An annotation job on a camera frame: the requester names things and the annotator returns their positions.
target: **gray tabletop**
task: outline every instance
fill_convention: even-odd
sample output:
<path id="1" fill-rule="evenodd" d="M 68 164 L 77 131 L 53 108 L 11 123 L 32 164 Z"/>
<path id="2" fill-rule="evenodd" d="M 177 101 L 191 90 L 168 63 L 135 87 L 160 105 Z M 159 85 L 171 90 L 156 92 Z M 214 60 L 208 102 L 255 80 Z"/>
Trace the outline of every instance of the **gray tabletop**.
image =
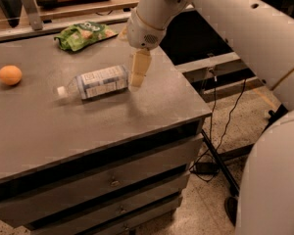
<path id="1" fill-rule="evenodd" d="M 120 31 L 122 24 L 111 25 Z M 140 89 L 91 102 L 60 101 L 55 88 L 87 71 L 124 64 L 133 49 L 117 38 L 71 54 L 53 35 L 0 44 L 0 69 L 23 72 L 17 86 L 0 83 L 0 182 L 129 139 L 206 117 L 210 109 L 161 48 Z"/>

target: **bottle cap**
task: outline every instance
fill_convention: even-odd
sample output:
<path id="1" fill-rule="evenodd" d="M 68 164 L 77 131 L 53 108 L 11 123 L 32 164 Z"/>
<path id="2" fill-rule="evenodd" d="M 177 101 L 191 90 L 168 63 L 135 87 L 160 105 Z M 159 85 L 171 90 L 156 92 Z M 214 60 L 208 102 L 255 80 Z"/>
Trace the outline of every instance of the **bottle cap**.
<path id="1" fill-rule="evenodd" d="M 65 86 L 58 87 L 57 92 L 60 98 L 67 98 L 69 96 L 67 88 Z"/>

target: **orange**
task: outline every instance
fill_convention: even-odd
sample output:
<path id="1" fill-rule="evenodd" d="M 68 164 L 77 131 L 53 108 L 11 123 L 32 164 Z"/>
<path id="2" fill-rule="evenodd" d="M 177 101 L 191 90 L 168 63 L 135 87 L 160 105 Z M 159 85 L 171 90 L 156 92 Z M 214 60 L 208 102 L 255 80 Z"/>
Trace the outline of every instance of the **orange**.
<path id="1" fill-rule="evenodd" d="M 22 72 L 16 66 L 5 66 L 0 69 L 0 81 L 7 85 L 15 85 L 22 79 Z"/>

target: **electrical cord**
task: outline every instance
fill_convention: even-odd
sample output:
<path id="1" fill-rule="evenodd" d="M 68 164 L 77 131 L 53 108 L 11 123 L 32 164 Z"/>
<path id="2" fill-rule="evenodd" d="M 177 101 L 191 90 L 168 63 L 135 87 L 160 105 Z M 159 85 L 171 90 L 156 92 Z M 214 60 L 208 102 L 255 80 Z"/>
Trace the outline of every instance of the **electrical cord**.
<path id="1" fill-rule="evenodd" d="M 215 83 L 214 83 L 214 85 L 215 85 L 215 86 L 214 86 L 214 105 L 213 105 L 212 113 L 211 113 L 211 117 L 210 117 L 210 131 L 209 131 L 209 138 L 210 138 L 210 140 L 212 140 L 212 132 L 213 132 L 213 117 L 214 117 L 214 111 L 215 111 L 215 108 L 216 108 L 216 105 L 217 105 L 217 82 L 218 82 L 218 81 L 217 81 L 217 76 L 216 76 L 214 70 L 209 70 L 209 72 L 214 76 L 214 82 L 215 82 Z M 205 178 L 203 178 L 202 176 L 198 175 L 198 174 L 196 173 L 196 170 L 193 169 L 193 168 L 194 168 L 194 166 L 195 166 L 197 163 L 199 163 L 199 161 L 200 161 L 203 157 L 205 157 L 205 156 L 210 157 L 210 158 L 212 159 L 211 162 L 212 162 L 212 163 L 215 163 L 215 159 L 214 159 L 214 157 L 213 157 L 212 155 L 208 154 L 208 152 L 209 152 L 209 149 L 207 149 L 202 155 L 200 155 L 200 156 L 197 158 L 197 160 L 193 163 L 193 165 L 189 168 L 189 171 L 190 171 L 191 173 L 195 174 L 195 175 L 198 176 L 201 180 L 203 180 L 203 181 L 205 181 L 205 182 L 207 182 L 207 183 L 214 179 L 214 177 L 219 173 L 219 170 L 217 171 L 216 174 L 212 175 L 209 179 L 205 179 Z"/>
<path id="2" fill-rule="evenodd" d="M 222 144 L 223 137 L 225 136 L 225 134 L 226 134 L 226 132 L 227 132 L 227 128 L 228 128 L 228 126 L 229 126 L 229 124 L 230 124 L 230 122 L 231 122 L 231 115 L 232 115 L 232 113 L 234 112 L 234 110 L 235 110 L 235 108 L 236 108 L 236 106 L 237 106 L 237 104 L 238 104 L 238 101 L 240 100 L 240 98 L 242 97 L 242 95 L 243 95 L 243 93 L 244 93 L 244 91 L 245 91 L 245 86 L 246 86 L 246 78 L 244 79 L 244 82 L 243 82 L 243 88 L 242 88 L 242 91 L 241 91 L 241 93 L 239 94 L 238 98 L 236 99 L 236 102 L 235 102 L 233 108 L 231 109 L 231 111 L 230 111 L 229 114 L 228 114 L 228 121 L 227 121 L 227 123 L 226 123 L 226 125 L 225 125 L 224 133 L 223 133 L 223 135 L 221 136 L 220 142 L 219 142 L 218 146 L 216 147 L 216 151 L 218 150 L 218 148 L 219 148 L 219 147 L 221 146 L 221 144 Z"/>
<path id="3" fill-rule="evenodd" d="M 214 102 L 214 106 L 213 106 L 213 109 L 212 109 L 211 121 L 210 121 L 210 131 L 209 131 L 209 133 L 210 133 L 210 137 L 209 137 L 210 140 L 212 140 L 213 114 L 214 114 L 214 111 L 215 111 L 215 108 L 216 108 L 216 104 L 217 104 L 217 92 L 216 92 L 216 90 L 217 90 L 217 77 L 215 76 L 213 70 L 211 71 L 211 73 L 212 73 L 212 74 L 214 75 L 214 77 L 215 77 L 215 87 L 214 87 L 214 101 L 215 101 L 215 102 Z M 228 128 L 228 126 L 229 126 L 229 124 L 230 124 L 230 122 L 231 122 L 231 114 L 234 112 L 235 108 L 237 107 L 238 101 L 240 100 L 240 98 L 242 97 L 242 95 L 243 95 L 243 93 L 244 93 L 244 91 L 245 91 L 245 87 L 246 87 L 246 78 L 245 78 L 244 81 L 243 81 L 242 91 L 241 91 L 241 93 L 239 94 L 238 98 L 236 99 L 236 102 L 235 102 L 233 108 L 230 110 L 230 112 L 229 112 L 229 114 L 228 114 L 228 121 L 227 121 L 227 123 L 226 123 L 226 125 L 225 125 L 224 133 L 223 133 L 223 135 L 221 136 L 220 142 L 219 142 L 218 146 L 216 147 L 216 151 L 218 150 L 218 148 L 219 148 L 219 147 L 221 146 L 221 144 L 222 144 L 223 137 L 225 136 L 225 134 L 226 134 L 226 132 L 227 132 L 227 128 Z M 194 168 L 194 166 L 195 166 L 197 163 L 199 163 L 199 161 L 200 161 L 204 156 L 211 157 L 211 158 L 212 158 L 212 163 L 215 163 L 215 162 L 216 162 L 215 159 L 214 159 L 214 157 L 213 157 L 212 155 L 207 154 L 208 152 L 209 152 L 209 149 L 207 149 L 202 155 L 200 155 L 200 156 L 197 158 L 197 160 L 194 162 L 194 164 L 189 168 L 189 171 L 190 171 L 191 173 L 196 174 L 196 176 L 197 176 L 198 178 L 200 178 L 201 180 L 203 180 L 203 181 L 205 181 L 205 182 L 207 182 L 207 183 L 210 182 L 211 180 L 213 180 L 213 179 L 219 174 L 220 170 L 217 170 L 216 173 L 213 174 L 209 179 L 205 179 L 205 178 L 199 176 L 199 175 L 196 173 L 196 170 L 194 170 L 193 168 Z"/>

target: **drawer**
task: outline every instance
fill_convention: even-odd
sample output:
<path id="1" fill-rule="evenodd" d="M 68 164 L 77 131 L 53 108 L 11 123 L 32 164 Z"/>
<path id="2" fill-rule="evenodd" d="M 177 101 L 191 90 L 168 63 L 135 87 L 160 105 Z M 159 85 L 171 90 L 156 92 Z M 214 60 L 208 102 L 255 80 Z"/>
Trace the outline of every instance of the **drawer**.
<path id="1" fill-rule="evenodd" d="M 180 165 L 189 164 L 198 154 L 201 136 L 183 139 L 133 156 L 109 169 L 63 180 L 56 186 L 39 188 L 0 203 L 0 219 L 13 227 L 29 224 L 45 216 L 113 192 Z"/>
<path id="2" fill-rule="evenodd" d="M 127 218 L 117 220 L 112 223 L 107 223 L 102 227 L 89 229 L 84 232 L 76 233 L 76 235 L 114 235 L 128 231 L 129 229 L 135 228 L 138 225 L 147 222 L 153 218 L 161 216 L 167 212 L 171 212 L 180 206 L 182 201 L 181 197 L 175 197 L 164 201 L 158 205 L 149 207 L 138 212 L 133 213 Z"/>
<path id="3" fill-rule="evenodd" d="M 109 219 L 142 208 L 173 193 L 180 192 L 186 187 L 188 177 L 189 173 L 184 172 L 178 178 L 174 177 L 163 184 L 158 183 L 156 186 L 153 184 L 113 200 L 116 203 L 111 203 L 110 201 L 110 203 L 103 204 L 104 208 L 95 208 L 95 211 L 86 210 L 88 214 L 73 220 L 66 221 L 71 218 L 69 216 L 65 217 L 63 221 L 32 231 L 31 235 L 74 235 Z"/>

